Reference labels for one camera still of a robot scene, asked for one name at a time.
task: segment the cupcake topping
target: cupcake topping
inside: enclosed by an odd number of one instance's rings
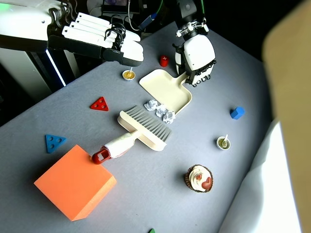
[[[195,166],[190,175],[189,180],[194,190],[205,192],[212,185],[210,172],[203,166]]]

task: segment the triangle block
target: triangle block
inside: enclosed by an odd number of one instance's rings
[[[57,148],[66,142],[65,137],[59,137],[55,135],[45,135],[45,141],[47,143],[47,152],[53,153]]]
[[[90,106],[91,109],[101,110],[101,111],[109,111],[108,105],[103,97],[100,97]]]

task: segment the crumpled paper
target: crumpled paper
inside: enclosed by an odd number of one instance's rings
[[[167,109],[166,109],[164,104],[161,104],[160,106],[158,106],[157,109],[156,109],[156,112],[155,112],[155,114],[158,117],[162,117],[166,113],[167,113]]]
[[[148,111],[154,111],[158,108],[158,103],[156,100],[150,100],[144,106]]]
[[[174,111],[167,111],[163,117],[163,121],[167,124],[172,124],[176,118]]]

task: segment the brush bristles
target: brush bristles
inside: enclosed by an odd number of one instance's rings
[[[126,111],[126,113],[163,142],[167,140],[172,132],[164,125],[164,123],[154,119],[145,110],[138,106],[131,108],[130,110]]]

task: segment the blue block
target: blue block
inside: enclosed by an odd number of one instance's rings
[[[66,142],[65,137],[59,137],[55,135],[45,135],[45,141],[47,143],[47,152],[53,153],[57,148]]]
[[[230,114],[232,119],[239,119],[241,116],[245,114],[245,110],[242,107],[237,107],[235,110],[232,111]]]

